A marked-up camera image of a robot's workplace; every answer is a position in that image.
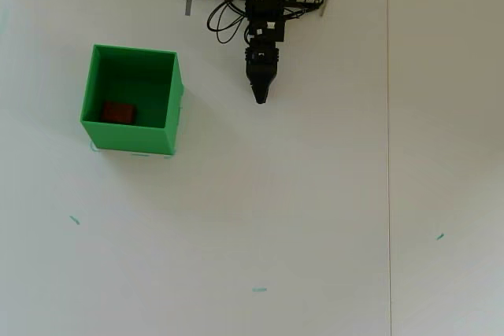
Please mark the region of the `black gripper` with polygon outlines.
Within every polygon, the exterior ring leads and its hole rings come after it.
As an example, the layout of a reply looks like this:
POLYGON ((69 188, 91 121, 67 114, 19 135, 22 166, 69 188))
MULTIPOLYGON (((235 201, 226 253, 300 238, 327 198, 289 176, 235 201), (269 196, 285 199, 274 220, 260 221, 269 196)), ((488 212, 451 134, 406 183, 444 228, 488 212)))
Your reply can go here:
POLYGON ((259 43, 250 44, 246 50, 246 77, 250 82, 250 88, 257 104, 265 104, 269 96, 269 89, 276 75, 270 75, 262 80, 260 90, 260 76, 255 72, 266 70, 276 72, 279 61, 279 49, 275 44, 259 43))

